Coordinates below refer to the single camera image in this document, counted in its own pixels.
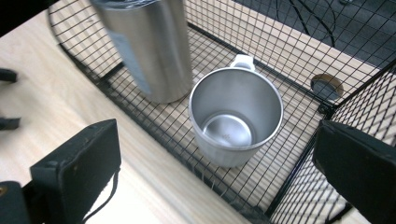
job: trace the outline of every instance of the stainless steel mug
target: stainless steel mug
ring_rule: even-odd
[[[203,77],[192,89],[189,112],[198,147],[224,167],[246,163],[276,134],[283,118],[278,90],[255,72],[253,58]]]
[[[170,103],[192,87],[182,0],[91,0],[124,64],[152,102]]]

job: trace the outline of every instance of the circular hole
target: circular hole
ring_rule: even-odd
[[[311,79],[311,89],[315,95],[327,100],[337,100],[344,94],[341,81],[329,74],[315,75]]]

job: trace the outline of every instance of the wire grid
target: wire grid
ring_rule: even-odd
[[[285,106],[281,129],[243,167],[224,169],[202,156],[193,140],[187,97],[169,105],[145,99],[87,1],[57,3],[49,9],[49,21],[66,54],[116,105],[238,212],[252,221],[263,219],[322,119],[318,106],[332,104],[309,90],[310,78],[328,73],[341,80],[346,93],[338,103],[379,67],[233,1],[186,1],[185,10],[193,28],[188,33],[194,83],[243,52],[254,55],[258,72],[280,91]],[[322,209],[321,216],[333,208]],[[311,210],[305,210],[307,216],[314,214]]]
[[[325,223],[346,200],[327,182],[312,162],[313,148],[271,216],[274,223]]]
[[[236,0],[352,57],[383,67],[395,45],[394,1]]]
[[[340,105],[332,120],[347,124],[395,147],[396,145],[396,60],[384,68],[379,79]],[[313,148],[276,208],[275,223],[325,222],[346,204],[312,162]]]

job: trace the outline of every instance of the black strap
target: black strap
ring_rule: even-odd
[[[113,176],[113,189],[111,190],[110,196],[108,196],[107,200],[104,203],[102,203],[102,205],[100,205],[98,208],[96,208],[96,210],[94,210],[89,215],[87,215],[82,220],[82,222],[81,222],[82,224],[86,223],[88,219],[90,219],[91,217],[96,215],[96,213],[98,213],[102,208],[104,208],[106,206],[106,204],[108,202],[110,202],[111,198],[113,198],[113,196],[114,196],[114,194],[116,193],[116,190],[117,190],[117,185],[119,183],[119,172],[120,172],[120,169],[117,170],[116,173],[114,173],[114,176]]]
[[[327,217],[325,220],[325,224],[332,224],[338,220],[341,220],[341,218],[343,218],[343,216],[348,213],[350,210],[352,210],[353,206],[351,203],[346,203],[345,207],[343,210],[341,210],[339,213],[337,213],[337,215],[335,215],[332,218]]]

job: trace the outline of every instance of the wooden table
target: wooden table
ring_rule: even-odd
[[[0,117],[21,127],[0,132],[0,181],[30,181],[29,167],[84,127],[117,119],[122,165],[118,190],[89,223],[245,223],[243,217],[108,100],[57,47],[45,12],[0,38]],[[102,203],[111,184],[98,199]]]

